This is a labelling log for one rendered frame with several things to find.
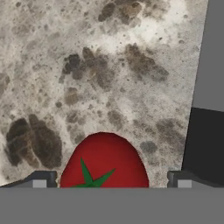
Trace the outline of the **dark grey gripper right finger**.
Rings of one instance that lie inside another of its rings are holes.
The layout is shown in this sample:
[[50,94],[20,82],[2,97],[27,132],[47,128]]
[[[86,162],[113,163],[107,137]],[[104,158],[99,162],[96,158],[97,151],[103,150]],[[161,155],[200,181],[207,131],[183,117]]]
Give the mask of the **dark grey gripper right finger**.
[[168,188],[210,188],[218,187],[217,184],[200,179],[187,171],[168,171]]

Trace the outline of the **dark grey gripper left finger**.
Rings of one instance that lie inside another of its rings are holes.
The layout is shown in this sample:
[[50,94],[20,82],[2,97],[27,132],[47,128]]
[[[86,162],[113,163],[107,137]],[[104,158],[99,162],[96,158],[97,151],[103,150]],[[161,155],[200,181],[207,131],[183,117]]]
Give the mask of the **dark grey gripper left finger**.
[[8,187],[51,188],[56,187],[56,171],[34,171],[24,179],[8,184]]

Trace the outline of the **red tomato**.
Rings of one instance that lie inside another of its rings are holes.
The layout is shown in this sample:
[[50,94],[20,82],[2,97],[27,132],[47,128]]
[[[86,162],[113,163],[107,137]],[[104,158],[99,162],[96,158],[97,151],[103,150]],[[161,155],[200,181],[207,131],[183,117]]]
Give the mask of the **red tomato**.
[[60,187],[148,187],[149,179],[137,150],[123,137],[100,132],[74,150]]

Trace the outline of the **grey and black stove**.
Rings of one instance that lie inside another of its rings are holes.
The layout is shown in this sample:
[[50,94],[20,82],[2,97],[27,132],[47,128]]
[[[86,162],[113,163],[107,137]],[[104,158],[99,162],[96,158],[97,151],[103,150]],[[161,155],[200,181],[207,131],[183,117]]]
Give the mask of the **grey and black stove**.
[[224,0],[209,0],[182,170],[224,186]]

